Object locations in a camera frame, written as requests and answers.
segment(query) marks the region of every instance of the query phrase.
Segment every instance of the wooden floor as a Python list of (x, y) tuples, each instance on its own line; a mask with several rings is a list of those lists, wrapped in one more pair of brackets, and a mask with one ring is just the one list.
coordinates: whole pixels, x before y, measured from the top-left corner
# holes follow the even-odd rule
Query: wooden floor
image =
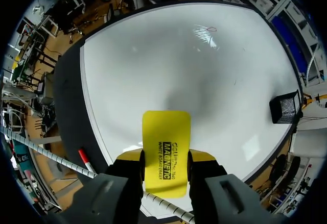
[[(119, 3), (119, 2), (120, 2), (120, 0), (111, 0), (111, 3), (113, 4), (114, 9), (116, 8), (117, 3)], [(83, 16), (76, 19), (76, 22), (82, 22), (82, 21), (86, 21), (86, 20), (93, 21), (92, 24), (83, 28), (83, 32), (85, 34), (93, 31), (94, 29), (96, 29), (99, 26), (101, 26), (102, 24), (104, 24), (103, 15), (105, 15), (107, 13), (108, 7), (109, 7), (109, 3), (103, 3), (101, 0), (96, 0), (91, 6), (89, 6), (86, 9), (86, 12)], [(98, 16), (99, 16), (98, 20), (95, 20), (96, 19), (96, 11), (98, 12)], [(122, 11), (124, 13), (128, 12), (124, 8), (122, 9)], [(75, 34), (73, 36), (74, 43), (76, 43), (80, 38), (81, 38), (81, 36), (79, 34)], [(57, 59), (58, 55), (59, 54), (63, 55), (71, 47), (71, 45), (72, 44), (69, 44), (69, 35), (64, 35), (63, 32), (60, 31), (56, 38), (52, 38), (52, 37), (48, 38), (44, 52), (47, 55)], [(37, 62), (36, 66), (35, 66), (35, 70), (39, 70), (38, 73), (36, 73), (35, 77), (40, 78), (41, 75), (45, 71), (49, 71), (49, 72), (52, 71), (52, 68)], [(29, 137), (32, 139), (41, 137), (40, 131), (34, 129), (35, 120), (36, 119), (34, 119), (32, 116), (27, 116), (26, 127), (27, 127)], [(59, 135), (58, 128), (54, 128), (51, 131), (51, 136), (56, 136), (56, 135)], [(286, 154), (288, 151), (288, 147), (289, 147), (289, 143), (286, 143), (286, 145), (282, 149), (281, 153)], [(62, 156), (62, 157), (66, 156), (61, 142), (52, 143), (51, 150), (53, 153), (58, 154), (59, 156)], [(54, 177), (48, 167), (48, 164), (47, 164), (48, 159), (43, 155), (35, 155), (35, 156), (36, 156), (36, 160), (37, 160), (38, 166), (40, 168), (40, 171), (41, 171), (43, 177), (45, 178), (46, 182), (47, 183), (53, 182)], [(267, 181), (270, 171), (271, 171), (271, 167), (268, 167), (256, 180), (254, 180), (251, 183), (254, 189), (259, 188), (260, 186), (262, 186), (262, 184), (265, 181)], [(57, 193), (58, 191), (60, 191), (61, 189), (63, 189), (64, 187), (66, 187), (69, 184), (70, 184), (70, 182), (54, 181), (53, 183), (50, 184), (50, 187), (53, 189), (54, 193)], [(66, 209), (67, 207), (70, 206), (70, 204), (72, 203), (72, 200), (73, 200), (73, 194), (81, 187), (82, 187), (82, 184), (79, 184), (73, 190), (71, 190), (64, 196), (58, 198), (58, 202), (63, 209)]]

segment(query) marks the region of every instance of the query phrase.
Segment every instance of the metal shelving unit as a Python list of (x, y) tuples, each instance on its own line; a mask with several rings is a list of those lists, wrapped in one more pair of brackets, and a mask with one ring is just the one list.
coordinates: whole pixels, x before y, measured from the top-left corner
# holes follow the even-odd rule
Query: metal shelving unit
[[(287, 16), (288, 19), (286, 19), (286, 21), (288, 22), (288, 25), (291, 25), (291, 32), (295, 36), (295, 39), (298, 41), (298, 45), (300, 46), (300, 49), (303, 52), (303, 55), (304, 55), (305, 60), (307, 61), (307, 63), (309, 64), (312, 57), (315, 56), (315, 58), (313, 59), (313, 66), (317, 70), (316, 71), (317, 78), (315, 80), (312, 80), (312, 81), (308, 82), (308, 84), (306, 84), (306, 86), (311, 86), (311, 85), (323, 83), (325, 81), (324, 76), (327, 75), (327, 64), (326, 64), (326, 59), (327, 58), (325, 57), (325, 54), (323, 53), (323, 50), (320, 47), (316, 48), (316, 44), (310, 45), (308, 43), (307, 38), (302, 33), (302, 28), (299, 26), (299, 24), (297, 24), (294, 21), (294, 19), (290, 15), (290, 13), (286, 10), (286, 8), (288, 7), (288, 5), (290, 3), (293, 3), (293, 4), (295, 3), (295, 5), (296, 5), (297, 4), (296, 0), (270, 0), (274, 5), (273, 5), (273, 8), (268, 13), (264, 12), (263, 9), (261, 9), (257, 5), (255, 0), (241, 0), (241, 1), (243, 3), (245, 3), (245, 4), (256, 7), (258, 10), (261, 11), (263, 16), (269, 22), (272, 22), (272, 20), (276, 16), (279, 16), (279, 15)], [(303, 16), (306, 19), (306, 24), (311, 26), (311, 21), (309, 20), (308, 16), (306, 16), (305, 14), (303, 14)], [(322, 57), (319, 56), (319, 59), (318, 59), (317, 54), (314, 51), (315, 49), (318, 50), (319, 55), (324, 56), (324, 57), (322, 58)], [(312, 68), (313, 67), (311, 67), (310, 73), (315, 73), (314, 69), (312, 69)]]
[(309, 163), (309, 160), (308, 160), (306, 166), (303, 169), (302, 175), (298, 179), (296, 185), (292, 188), (292, 190), (286, 196), (286, 198), (283, 200), (283, 202), (274, 210), (273, 214), (278, 214), (278, 213), (283, 212), (287, 208), (287, 206), (292, 202), (292, 199), (294, 199), (294, 197), (297, 195), (296, 191), (299, 189), (302, 180), (306, 176), (307, 169), (308, 169), (309, 165), (310, 165), (310, 163)]

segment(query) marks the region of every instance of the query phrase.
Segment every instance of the white wall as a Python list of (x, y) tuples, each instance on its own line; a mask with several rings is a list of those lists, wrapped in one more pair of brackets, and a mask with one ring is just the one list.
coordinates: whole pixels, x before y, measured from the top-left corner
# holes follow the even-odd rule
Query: white wall
[(300, 157), (326, 157), (327, 129), (298, 131), (292, 139), (290, 152)]
[[(326, 102), (327, 99), (321, 100), (322, 104), (325, 104)], [(327, 108), (321, 108), (316, 103), (311, 103), (305, 109), (303, 109), (303, 118), (299, 121), (297, 129), (301, 131), (322, 128), (327, 128)]]
[[(327, 94), (327, 81), (318, 85), (305, 87), (303, 92), (313, 97), (317, 95)], [(325, 104), (327, 99), (322, 99), (321, 103)], [(303, 116), (305, 117), (327, 117), (327, 108), (321, 108), (317, 104), (310, 104), (303, 110)], [(302, 118), (297, 126), (298, 130), (313, 130), (327, 128), (327, 118), (312, 120)]]

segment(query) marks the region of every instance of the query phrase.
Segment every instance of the desk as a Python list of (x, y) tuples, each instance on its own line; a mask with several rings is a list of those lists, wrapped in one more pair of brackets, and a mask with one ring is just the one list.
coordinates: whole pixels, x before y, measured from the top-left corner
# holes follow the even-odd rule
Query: desk
[[(68, 77), (73, 69), (74, 81)], [(86, 36), (58, 62), (59, 131), (74, 163), (83, 166), (76, 155), (85, 146), (102, 172), (100, 161), (111, 164), (123, 151), (142, 147), (145, 111), (186, 110), (190, 148), (209, 152), (246, 181), (294, 129), (274, 125), (269, 109), (276, 95), (301, 91), (294, 70), (270, 26), (249, 8), (186, 1), (141, 10)], [(73, 89), (75, 97), (63, 98)], [(192, 209), (188, 194), (169, 201)], [(141, 210), (171, 216), (145, 200)]]

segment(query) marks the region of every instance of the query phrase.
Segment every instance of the blue storage bin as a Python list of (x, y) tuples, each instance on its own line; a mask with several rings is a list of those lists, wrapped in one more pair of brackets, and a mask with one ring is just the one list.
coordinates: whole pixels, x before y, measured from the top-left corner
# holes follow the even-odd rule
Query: blue storage bin
[(278, 16), (274, 17), (274, 19), (271, 21), (271, 23), (275, 26), (275, 28), (278, 30), (279, 34), (284, 39), (285, 43), (287, 45), (296, 43), (296, 39), (293, 36), (292, 32), (289, 30), (289, 28), (284, 24), (283, 20), (279, 18)]
[(287, 27), (287, 25), (283, 22), (283, 20), (276, 16), (271, 21), (272, 24), (275, 26), (279, 34), (284, 39), (285, 43), (289, 46), (289, 49), (292, 53), (292, 56), (296, 62), (296, 66), (299, 70), (299, 72), (307, 72), (308, 63), (298, 45), (296, 42), (296, 38), (292, 34), (291, 30)]
[(300, 48), (297, 46), (296, 43), (289, 45), (289, 49), (292, 53), (292, 56), (296, 62), (296, 66), (299, 70), (299, 72), (307, 72), (308, 64), (305, 60), (304, 55), (302, 54)]

